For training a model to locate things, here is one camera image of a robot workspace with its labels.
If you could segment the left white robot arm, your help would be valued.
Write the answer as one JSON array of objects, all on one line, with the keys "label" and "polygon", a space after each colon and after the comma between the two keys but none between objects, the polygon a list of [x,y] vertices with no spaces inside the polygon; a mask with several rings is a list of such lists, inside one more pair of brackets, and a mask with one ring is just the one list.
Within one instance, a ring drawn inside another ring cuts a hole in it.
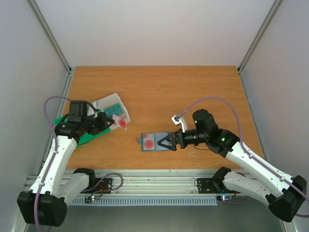
[{"label": "left white robot arm", "polygon": [[78,168],[64,185],[60,182],[81,137],[86,133],[97,135],[113,124],[112,117],[90,102],[70,102],[69,112],[53,127],[54,140],[37,179],[28,191],[20,192],[17,197],[27,224],[34,224],[39,232],[42,226],[59,227],[70,202],[79,193],[97,188],[95,171],[88,168]]}]

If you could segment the right small circuit board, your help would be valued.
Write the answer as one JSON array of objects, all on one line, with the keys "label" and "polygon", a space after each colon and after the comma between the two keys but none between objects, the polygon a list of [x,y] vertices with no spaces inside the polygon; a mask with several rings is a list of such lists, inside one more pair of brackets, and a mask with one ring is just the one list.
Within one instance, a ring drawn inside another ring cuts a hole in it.
[{"label": "right small circuit board", "polygon": [[231,201],[234,199],[233,195],[219,195],[217,196],[217,200],[220,202],[226,202],[226,201]]}]

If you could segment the small circuit board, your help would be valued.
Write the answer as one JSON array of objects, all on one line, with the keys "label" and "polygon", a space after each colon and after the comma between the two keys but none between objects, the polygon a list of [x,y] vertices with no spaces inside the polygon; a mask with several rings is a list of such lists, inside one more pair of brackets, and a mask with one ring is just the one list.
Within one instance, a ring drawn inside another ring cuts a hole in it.
[{"label": "small circuit board", "polygon": [[219,195],[217,196],[217,200],[220,202],[226,202],[226,201],[231,201],[234,199],[233,195]]},{"label": "small circuit board", "polygon": [[99,196],[92,195],[89,197],[85,197],[84,203],[92,203],[92,202],[98,201],[99,199],[100,199]]}]

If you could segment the aluminium front rail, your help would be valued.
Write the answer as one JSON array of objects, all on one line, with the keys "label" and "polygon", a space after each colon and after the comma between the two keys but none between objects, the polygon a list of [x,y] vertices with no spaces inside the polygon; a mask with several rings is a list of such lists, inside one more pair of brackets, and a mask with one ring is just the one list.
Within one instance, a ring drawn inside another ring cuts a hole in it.
[{"label": "aluminium front rail", "polygon": [[95,170],[101,179],[110,173],[119,173],[124,183],[113,195],[122,196],[187,196],[197,195],[198,178],[211,178],[216,169],[162,169],[162,170]]}]

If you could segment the aluminium frame post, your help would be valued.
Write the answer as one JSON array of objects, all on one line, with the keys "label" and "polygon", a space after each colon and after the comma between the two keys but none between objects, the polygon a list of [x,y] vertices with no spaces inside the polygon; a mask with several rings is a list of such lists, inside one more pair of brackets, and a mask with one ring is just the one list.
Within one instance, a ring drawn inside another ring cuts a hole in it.
[{"label": "aluminium frame post", "polygon": [[275,17],[275,14],[277,13],[278,9],[280,8],[280,6],[282,5],[283,0],[275,0],[273,1],[265,19],[263,20],[260,28],[257,31],[257,34],[255,35],[252,43],[250,44],[244,58],[242,59],[239,67],[237,68],[239,75],[241,75],[243,69],[245,68],[245,66],[247,65],[250,57],[252,56],[253,52],[255,51],[255,49],[257,48],[258,44],[260,43],[261,39],[263,38],[267,28],[269,27],[271,21],[273,20],[273,18]]},{"label": "aluminium frame post", "polygon": [[68,73],[71,72],[71,66],[69,65],[67,59],[65,58],[58,42],[56,41],[45,17],[43,16],[37,2],[35,0],[27,0],[27,3],[30,5],[32,11],[34,12],[39,24],[41,25],[42,29],[44,30],[47,38],[49,39],[50,43],[52,44],[53,48],[55,49],[58,57],[60,58],[64,68]]}]

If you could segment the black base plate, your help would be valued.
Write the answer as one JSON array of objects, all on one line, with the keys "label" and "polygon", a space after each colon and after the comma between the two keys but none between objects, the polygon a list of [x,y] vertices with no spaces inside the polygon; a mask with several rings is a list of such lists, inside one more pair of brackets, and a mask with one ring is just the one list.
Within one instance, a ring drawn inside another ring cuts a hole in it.
[{"label": "black base plate", "polygon": [[84,193],[84,194],[101,194],[103,192],[103,193],[110,194],[111,189],[112,189],[112,183],[113,183],[112,178],[104,178],[92,190],[83,190],[81,193]]},{"label": "black base plate", "polygon": [[197,178],[194,181],[194,185],[197,187],[199,194],[235,194],[237,191],[228,190],[225,187],[216,187],[212,178]]}]

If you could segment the teal leather card holder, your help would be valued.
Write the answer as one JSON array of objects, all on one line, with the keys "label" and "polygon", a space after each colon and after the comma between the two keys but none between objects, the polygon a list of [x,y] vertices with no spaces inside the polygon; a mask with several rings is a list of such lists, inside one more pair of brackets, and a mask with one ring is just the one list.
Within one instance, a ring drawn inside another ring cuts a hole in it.
[{"label": "teal leather card holder", "polygon": [[144,133],[142,133],[141,135],[140,135],[140,138],[137,138],[136,140],[137,140],[137,143],[140,145],[140,147],[141,147],[141,151],[142,152],[153,152],[153,151],[169,151],[169,150],[165,150],[163,147],[160,147],[160,146],[158,146],[158,141],[161,139],[161,138],[163,138],[163,137],[165,137],[166,135],[168,135],[169,134],[169,132],[156,132],[156,133],[154,133],[154,150],[144,150],[143,149],[143,134]]}]

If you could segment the left aluminium frame post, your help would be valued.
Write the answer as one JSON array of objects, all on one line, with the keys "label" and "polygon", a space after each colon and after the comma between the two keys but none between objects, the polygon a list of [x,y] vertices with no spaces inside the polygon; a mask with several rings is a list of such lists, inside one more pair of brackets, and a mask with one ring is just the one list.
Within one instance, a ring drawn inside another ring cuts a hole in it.
[{"label": "left aluminium frame post", "polygon": [[64,68],[68,73],[71,72],[71,66],[69,65],[67,59],[65,58],[58,42],[56,41],[45,17],[43,16],[37,2],[35,0],[27,0],[27,3],[30,5],[32,11],[34,12],[39,24],[41,25],[42,29],[44,30],[47,38],[49,39],[50,43],[52,44],[53,48],[55,49],[58,57],[60,58]]}]

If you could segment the left small circuit board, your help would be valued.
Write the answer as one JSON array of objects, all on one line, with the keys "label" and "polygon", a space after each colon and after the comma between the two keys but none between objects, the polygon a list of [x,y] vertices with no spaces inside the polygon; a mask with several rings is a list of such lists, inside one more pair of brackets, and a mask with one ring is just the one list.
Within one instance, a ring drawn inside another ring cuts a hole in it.
[{"label": "left small circuit board", "polygon": [[99,196],[92,195],[89,197],[85,197],[84,203],[92,203],[92,202],[98,201],[99,199],[100,199]]}]

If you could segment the white plastic bin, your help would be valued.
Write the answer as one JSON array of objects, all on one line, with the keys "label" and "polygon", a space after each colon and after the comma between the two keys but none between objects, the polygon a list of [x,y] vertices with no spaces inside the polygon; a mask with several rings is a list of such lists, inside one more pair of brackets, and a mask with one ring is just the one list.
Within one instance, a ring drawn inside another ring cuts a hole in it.
[{"label": "white plastic bin", "polygon": [[125,120],[126,123],[131,122],[130,116],[119,95],[114,93],[105,98],[92,102],[95,108],[105,112],[106,116],[112,117],[116,115]]}]

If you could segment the right aluminium side rail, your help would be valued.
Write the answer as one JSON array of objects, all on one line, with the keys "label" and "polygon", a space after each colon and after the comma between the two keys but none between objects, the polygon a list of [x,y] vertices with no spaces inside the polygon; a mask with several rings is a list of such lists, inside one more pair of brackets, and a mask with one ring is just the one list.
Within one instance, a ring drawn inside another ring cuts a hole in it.
[{"label": "right aluminium side rail", "polygon": [[246,89],[246,85],[245,85],[244,79],[242,77],[242,72],[238,71],[238,73],[239,73],[239,78],[240,78],[240,81],[241,81],[241,84],[242,84],[242,87],[243,87],[243,90],[244,90],[246,101],[248,103],[248,107],[249,107],[249,110],[250,110],[250,113],[251,113],[251,117],[252,117],[252,120],[253,120],[254,128],[255,128],[256,135],[257,135],[257,138],[258,138],[258,141],[259,141],[259,145],[260,145],[260,148],[261,148],[262,158],[264,158],[267,161],[267,157],[265,156],[265,149],[264,149],[264,146],[262,144],[261,136],[260,136],[259,130],[257,128],[257,123],[256,123],[256,120],[255,120],[255,117],[254,117],[254,114],[253,114],[253,108],[252,108],[251,100],[250,100],[248,91]]}]

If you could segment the green two-compartment bin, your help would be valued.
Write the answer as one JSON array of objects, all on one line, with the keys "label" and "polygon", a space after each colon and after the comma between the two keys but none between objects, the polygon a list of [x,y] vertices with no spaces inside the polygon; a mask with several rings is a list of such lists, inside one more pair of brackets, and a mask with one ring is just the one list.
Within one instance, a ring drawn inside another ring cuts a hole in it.
[{"label": "green two-compartment bin", "polygon": [[[67,122],[67,116],[61,116],[61,117],[58,117],[54,120],[54,123],[55,123],[55,126],[57,126],[60,122]],[[84,145],[84,144],[87,144],[89,142],[91,142],[92,140],[106,134],[106,133],[109,133],[111,132],[111,128],[107,128],[106,130],[100,132],[100,133],[97,133],[95,135],[92,135],[92,134],[89,134],[89,133],[85,133],[79,140],[78,142],[78,145],[77,146],[81,146],[81,145]]]}]

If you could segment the right aluminium frame post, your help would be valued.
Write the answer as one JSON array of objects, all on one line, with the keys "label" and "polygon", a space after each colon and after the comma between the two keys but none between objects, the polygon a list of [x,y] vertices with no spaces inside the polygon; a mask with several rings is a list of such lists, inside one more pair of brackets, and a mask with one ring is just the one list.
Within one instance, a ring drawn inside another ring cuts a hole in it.
[{"label": "right aluminium frame post", "polygon": [[250,44],[244,58],[242,59],[239,67],[237,68],[239,75],[241,75],[243,69],[245,68],[245,66],[247,65],[250,57],[252,56],[253,52],[255,51],[255,49],[257,48],[258,44],[260,43],[261,39],[263,38],[267,28],[269,27],[271,21],[273,20],[273,18],[275,17],[275,14],[277,13],[278,9],[280,8],[280,6],[282,5],[283,0],[275,0],[273,1],[265,19],[263,20],[260,28],[257,31],[257,34],[255,35],[252,43]]}]

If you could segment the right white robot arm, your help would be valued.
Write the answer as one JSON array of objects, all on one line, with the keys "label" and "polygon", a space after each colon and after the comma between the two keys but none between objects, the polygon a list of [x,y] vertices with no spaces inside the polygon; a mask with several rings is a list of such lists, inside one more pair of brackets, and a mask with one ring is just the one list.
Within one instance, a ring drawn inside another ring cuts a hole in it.
[{"label": "right white robot arm", "polygon": [[196,127],[189,130],[183,118],[173,116],[174,124],[181,125],[182,129],[168,134],[157,144],[171,151],[176,151],[177,145],[184,149],[188,145],[205,144],[211,152],[236,163],[255,177],[250,179],[222,167],[213,176],[217,191],[227,189],[243,193],[265,204],[273,215],[285,222],[291,222],[298,215],[307,199],[307,181],[303,177],[292,177],[269,164],[234,133],[219,128],[207,110],[195,111],[192,118]]}]

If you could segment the aluminium side rail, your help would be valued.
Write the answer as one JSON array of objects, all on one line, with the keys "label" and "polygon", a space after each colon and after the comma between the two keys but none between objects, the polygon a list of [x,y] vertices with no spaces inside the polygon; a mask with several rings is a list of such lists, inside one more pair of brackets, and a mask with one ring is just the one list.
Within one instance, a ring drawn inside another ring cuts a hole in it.
[{"label": "aluminium side rail", "polygon": [[259,145],[260,145],[260,148],[261,148],[262,158],[264,158],[267,161],[267,157],[265,156],[265,149],[264,149],[264,146],[262,144],[261,136],[260,136],[259,130],[257,128],[257,123],[256,123],[256,120],[255,120],[255,117],[254,117],[254,114],[253,114],[253,108],[252,108],[251,100],[250,100],[248,91],[246,89],[246,85],[245,85],[244,79],[242,77],[242,72],[238,71],[238,73],[239,73],[239,78],[240,78],[240,81],[241,81],[241,84],[242,84],[242,87],[243,87],[243,90],[244,90],[246,101],[248,103],[248,107],[249,107],[249,110],[250,110],[250,113],[251,113],[251,117],[252,117],[252,120],[253,120],[254,128],[255,128],[256,135],[257,135],[257,138],[258,138],[258,141],[259,141]]},{"label": "aluminium side rail", "polygon": [[68,94],[73,81],[74,72],[75,68],[72,68],[71,72],[65,78],[65,83],[60,93],[58,95],[47,98],[43,104],[43,115],[45,121],[47,122],[48,131],[46,139],[43,143],[42,157],[40,159],[37,174],[39,174],[47,159],[49,149],[54,139],[54,119],[60,117],[64,112],[65,103],[68,101]]}]

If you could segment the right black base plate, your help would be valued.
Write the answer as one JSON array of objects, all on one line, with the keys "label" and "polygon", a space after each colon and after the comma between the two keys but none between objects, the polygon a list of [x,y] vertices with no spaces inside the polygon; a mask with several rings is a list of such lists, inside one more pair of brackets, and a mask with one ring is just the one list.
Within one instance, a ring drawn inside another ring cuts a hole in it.
[{"label": "right black base plate", "polygon": [[194,185],[197,187],[199,194],[235,194],[237,191],[228,190],[225,187],[216,187],[212,178],[197,178],[194,181]]}]

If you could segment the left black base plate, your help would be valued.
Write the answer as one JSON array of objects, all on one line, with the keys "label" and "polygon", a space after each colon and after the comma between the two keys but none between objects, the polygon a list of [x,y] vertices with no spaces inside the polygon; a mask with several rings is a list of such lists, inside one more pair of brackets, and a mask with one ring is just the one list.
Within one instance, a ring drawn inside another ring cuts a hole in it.
[{"label": "left black base plate", "polygon": [[83,190],[81,193],[84,193],[84,194],[101,194],[103,192],[103,193],[110,194],[111,189],[112,189],[112,183],[113,183],[112,178],[104,178],[92,190]]}]

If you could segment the red white card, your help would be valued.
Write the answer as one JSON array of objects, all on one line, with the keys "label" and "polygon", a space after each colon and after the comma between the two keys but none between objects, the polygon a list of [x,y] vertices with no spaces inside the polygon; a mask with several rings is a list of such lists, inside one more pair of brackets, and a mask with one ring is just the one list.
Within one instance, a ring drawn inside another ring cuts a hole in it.
[{"label": "red white card", "polygon": [[127,130],[127,122],[123,118],[121,118],[117,115],[113,115],[112,119],[114,121],[114,123],[113,123],[114,126],[121,128],[121,129],[124,129],[124,130]]},{"label": "red white card", "polygon": [[144,150],[154,150],[155,149],[155,134],[154,133],[144,133],[143,134],[143,149]]}]

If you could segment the left aluminium side rail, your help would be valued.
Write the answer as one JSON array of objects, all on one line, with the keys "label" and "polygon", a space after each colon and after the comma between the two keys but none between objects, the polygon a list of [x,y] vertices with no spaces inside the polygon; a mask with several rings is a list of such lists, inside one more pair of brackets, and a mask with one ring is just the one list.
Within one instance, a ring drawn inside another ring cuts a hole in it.
[{"label": "left aluminium side rail", "polygon": [[74,72],[75,68],[72,68],[71,72],[65,78],[65,83],[60,93],[58,95],[47,98],[43,104],[43,115],[45,121],[47,122],[48,131],[46,139],[43,143],[42,157],[40,159],[37,174],[39,174],[47,159],[49,149],[54,139],[54,119],[60,117],[64,112],[65,103],[68,101],[68,94],[73,81]]}]

